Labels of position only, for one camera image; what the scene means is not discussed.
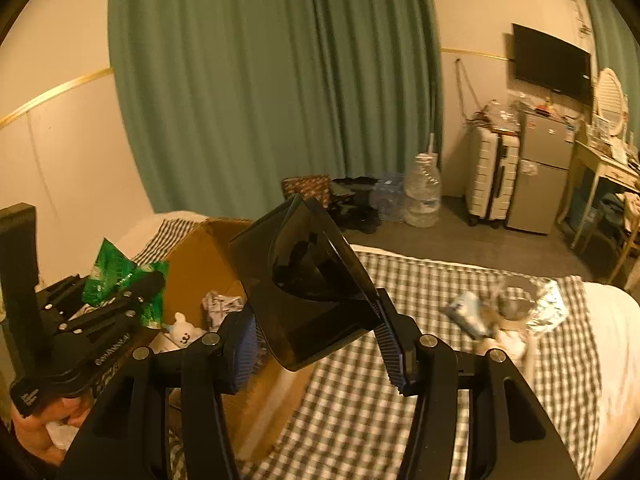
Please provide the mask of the person's left hand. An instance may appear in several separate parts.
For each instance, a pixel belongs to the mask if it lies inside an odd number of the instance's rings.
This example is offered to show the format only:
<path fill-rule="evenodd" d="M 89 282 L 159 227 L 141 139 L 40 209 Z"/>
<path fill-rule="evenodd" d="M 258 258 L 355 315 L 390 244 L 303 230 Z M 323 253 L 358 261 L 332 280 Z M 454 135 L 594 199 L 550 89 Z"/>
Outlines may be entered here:
<path fill-rule="evenodd" d="M 90 391 L 81 393 L 77 398 L 59 398 L 38 412 L 23 417 L 14 404 L 11 405 L 11 417 L 17 441 L 29 454 L 45 463 L 60 466 L 65 452 L 54 445 L 47 424 L 65 422 L 66 425 L 80 428 L 93 406 Z"/>

